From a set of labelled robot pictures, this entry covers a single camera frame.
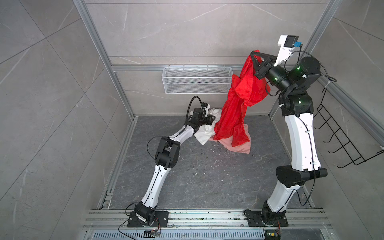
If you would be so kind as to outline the white cloth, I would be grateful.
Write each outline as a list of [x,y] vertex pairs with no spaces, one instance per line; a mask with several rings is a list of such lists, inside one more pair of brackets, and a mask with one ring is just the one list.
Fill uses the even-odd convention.
[[197,141],[204,145],[209,139],[215,135],[215,125],[219,122],[222,114],[222,109],[209,109],[208,114],[215,117],[212,125],[203,125],[199,128],[197,133],[194,135]]

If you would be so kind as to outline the red cloth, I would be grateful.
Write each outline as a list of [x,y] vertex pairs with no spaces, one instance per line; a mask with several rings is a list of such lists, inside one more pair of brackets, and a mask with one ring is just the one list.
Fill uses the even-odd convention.
[[244,127],[247,109],[264,100],[267,92],[271,91],[265,78],[255,76],[254,63],[258,65],[261,62],[261,57],[250,54],[240,75],[232,75],[231,88],[222,108],[221,118],[215,124],[213,140],[232,138],[233,147],[251,141]]

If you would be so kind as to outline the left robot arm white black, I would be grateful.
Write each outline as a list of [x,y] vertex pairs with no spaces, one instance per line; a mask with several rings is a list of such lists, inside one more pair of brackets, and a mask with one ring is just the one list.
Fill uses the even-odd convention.
[[208,104],[203,104],[202,107],[195,108],[187,115],[187,123],[179,131],[160,139],[154,157],[156,165],[153,177],[142,200],[134,208],[136,217],[143,225],[150,226],[155,220],[160,192],[167,175],[179,159],[181,145],[193,137],[201,126],[213,124],[216,117],[208,113],[209,107]]

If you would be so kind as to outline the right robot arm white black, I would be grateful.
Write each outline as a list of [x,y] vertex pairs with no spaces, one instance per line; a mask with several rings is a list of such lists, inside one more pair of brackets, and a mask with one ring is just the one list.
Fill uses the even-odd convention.
[[255,76],[266,78],[278,89],[278,102],[288,126],[292,162],[276,169],[277,185],[265,201],[261,219],[267,226],[281,223],[287,205],[307,181],[326,177],[327,169],[319,162],[313,134],[314,106],[307,89],[320,77],[321,63],[307,56],[287,71],[277,64],[277,57],[251,52]]

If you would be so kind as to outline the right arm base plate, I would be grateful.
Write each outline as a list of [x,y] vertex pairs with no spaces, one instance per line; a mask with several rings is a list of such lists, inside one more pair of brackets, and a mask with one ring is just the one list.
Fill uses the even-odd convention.
[[288,227],[286,211],[279,213],[270,212],[267,209],[261,211],[244,210],[244,216],[249,227]]

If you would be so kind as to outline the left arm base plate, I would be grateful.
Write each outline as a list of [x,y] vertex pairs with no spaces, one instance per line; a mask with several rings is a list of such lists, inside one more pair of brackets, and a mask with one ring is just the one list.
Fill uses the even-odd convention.
[[168,225],[169,213],[167,211],[156,211],[149,215],[147,219],[141,217],[135,212],[130,212],[127,227],[128,228],[139,228],[139,227],[152,227],[165,228]]

